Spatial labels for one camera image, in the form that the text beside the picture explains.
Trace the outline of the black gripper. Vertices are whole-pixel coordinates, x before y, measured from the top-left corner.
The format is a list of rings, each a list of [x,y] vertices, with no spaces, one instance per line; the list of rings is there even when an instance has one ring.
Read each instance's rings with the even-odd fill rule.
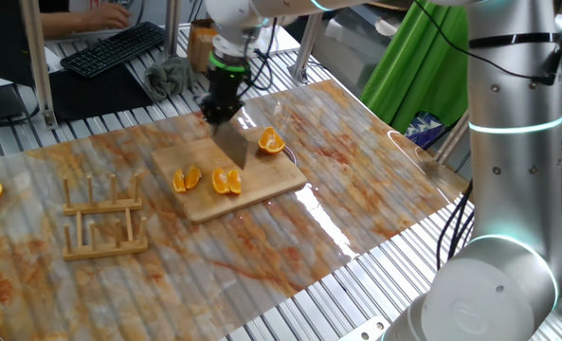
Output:
[[[234,115],[244,106],[239,86],[244,82],[245,69],[210,65],[207,78],[208,91],[199,99],[199,107],[205,121],[212,131],[216,131],[219,125],[234,125]]]

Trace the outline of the bare person hand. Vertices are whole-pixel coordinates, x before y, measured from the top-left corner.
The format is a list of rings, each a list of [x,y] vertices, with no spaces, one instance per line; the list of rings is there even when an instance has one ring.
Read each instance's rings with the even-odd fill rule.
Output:
[[[81,13],[80,31],[122,29],[130,24],[132,13],[118,4],[104,3],[96,9]]]

